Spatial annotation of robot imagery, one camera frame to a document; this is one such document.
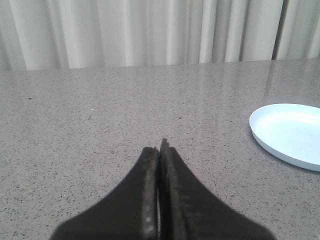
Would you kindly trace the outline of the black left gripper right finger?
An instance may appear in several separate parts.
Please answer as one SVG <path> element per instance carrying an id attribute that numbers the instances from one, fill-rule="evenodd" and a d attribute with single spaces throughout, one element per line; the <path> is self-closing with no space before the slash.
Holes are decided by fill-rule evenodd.
<path id="1" fill-rule="evenodd" d="M 212 194 L 166 139 L 160 146 L 160 239 L 272 240 L 264 226 Z"/>

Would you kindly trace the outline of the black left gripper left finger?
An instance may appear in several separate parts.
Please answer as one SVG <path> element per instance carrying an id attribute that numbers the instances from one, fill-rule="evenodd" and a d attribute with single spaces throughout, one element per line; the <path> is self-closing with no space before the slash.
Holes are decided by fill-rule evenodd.
<path id="1" fill-rule="evenodd" d="M 156 240 L 159 151 L 145 147 L 120 184 L 98 203 L 63 222 L 53 240 Z"/>

